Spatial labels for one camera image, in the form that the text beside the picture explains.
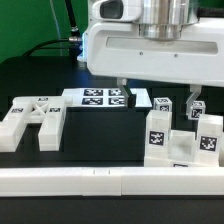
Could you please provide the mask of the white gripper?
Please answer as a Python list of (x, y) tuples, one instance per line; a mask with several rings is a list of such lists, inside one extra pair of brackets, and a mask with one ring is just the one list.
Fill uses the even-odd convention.
[(118, 77), (127, 108), (135, 107), (136, 95), (126, 78), (191, 84), (189, 115), (201, 85), (224, 87), (224, 19), (202, 18), (172, 41), (144, 38), (132, 23), (99, 22), (88, 32), (85, 54), (91, 74)]

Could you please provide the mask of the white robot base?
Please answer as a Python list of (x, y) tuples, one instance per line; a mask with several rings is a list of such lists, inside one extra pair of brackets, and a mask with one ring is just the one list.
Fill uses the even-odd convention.
[(97, 19), (93, 17), (92, 13), (92, 6), (95, 2), (98, 0), (82, 0), (83, 2), (86, 3), (86, 9), (87, 9), (87, 25), (86, 28), (82, 32), (82, 45), (81, 45), (81, 50), (82, 52), (77, 56), (77, 60), (80, 63), (83, 63), (84, 65), (87, 64), (87, 56), (88, 56), (88, 38), (89, 38), (89, 32), (90, 29), (97, 23)]

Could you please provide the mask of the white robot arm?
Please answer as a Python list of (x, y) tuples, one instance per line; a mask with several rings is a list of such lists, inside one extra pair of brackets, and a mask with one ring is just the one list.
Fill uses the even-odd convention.
[(199, 0), (89, 0), (84, 56), (91, 74), (115, 77), (132, 108), (129, 79), (224, 87), (224, 10)]

